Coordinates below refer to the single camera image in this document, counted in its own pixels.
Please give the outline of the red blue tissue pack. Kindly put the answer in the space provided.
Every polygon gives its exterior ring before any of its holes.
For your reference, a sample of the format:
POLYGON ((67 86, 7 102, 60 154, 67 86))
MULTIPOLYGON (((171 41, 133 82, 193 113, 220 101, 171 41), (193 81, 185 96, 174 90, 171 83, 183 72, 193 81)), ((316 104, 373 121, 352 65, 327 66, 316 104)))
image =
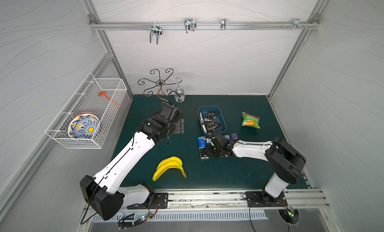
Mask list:
POLYGON ((238 138, 236 133, 231 133, 230 134, 230 140, 239 141, 239 138, 238 138))

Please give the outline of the dark blue tissue pack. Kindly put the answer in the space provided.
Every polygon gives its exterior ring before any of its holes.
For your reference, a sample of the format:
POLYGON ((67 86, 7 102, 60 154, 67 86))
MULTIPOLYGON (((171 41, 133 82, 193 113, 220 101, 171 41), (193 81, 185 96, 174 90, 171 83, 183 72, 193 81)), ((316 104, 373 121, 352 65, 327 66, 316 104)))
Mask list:
POLYGON ((198 137, 199 149, 205 148, 207 146, 207 138, 205 136, 198 137))

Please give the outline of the black tissue pack top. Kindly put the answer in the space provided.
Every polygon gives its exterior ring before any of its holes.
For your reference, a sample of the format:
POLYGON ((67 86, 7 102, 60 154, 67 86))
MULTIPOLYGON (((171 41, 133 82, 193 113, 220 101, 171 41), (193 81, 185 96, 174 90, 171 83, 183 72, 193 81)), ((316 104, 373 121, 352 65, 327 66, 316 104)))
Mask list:
POLYGON ((209 117, 211 117, 211 118, 217 118, 217 112, 215 112, 215 111, 209 111, 209 117))

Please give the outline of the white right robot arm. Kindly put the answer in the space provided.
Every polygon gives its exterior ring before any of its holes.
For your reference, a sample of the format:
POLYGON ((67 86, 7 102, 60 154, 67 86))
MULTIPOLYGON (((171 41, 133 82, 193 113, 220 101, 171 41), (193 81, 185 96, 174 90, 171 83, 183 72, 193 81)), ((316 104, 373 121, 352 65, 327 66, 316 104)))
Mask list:
POLYGON ((219 131, 210 134, 206 146, 209 157, 252 158, 268 162, 274 174, 263 188, 263 197, 276 201, 288 185, 296 184, 307 162, 305 157, 282 138, 267 142, 228 140, 219 131))

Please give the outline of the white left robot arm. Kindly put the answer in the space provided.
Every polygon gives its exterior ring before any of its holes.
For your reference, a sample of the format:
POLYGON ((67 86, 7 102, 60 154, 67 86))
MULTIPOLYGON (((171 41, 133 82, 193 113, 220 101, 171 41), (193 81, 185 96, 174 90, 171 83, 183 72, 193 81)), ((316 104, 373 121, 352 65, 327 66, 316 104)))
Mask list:
POLYGON ((182 111, 171 104, 164 104, 160 112, 144 120, 122 151, 94 176, 84 176, 80 188, 88 207, 107 221, 121 208, 133 205, 150 207, 155 190, 144 184, 123 189, 122 182, 139 160, 158 142, 170 135, 182 111))

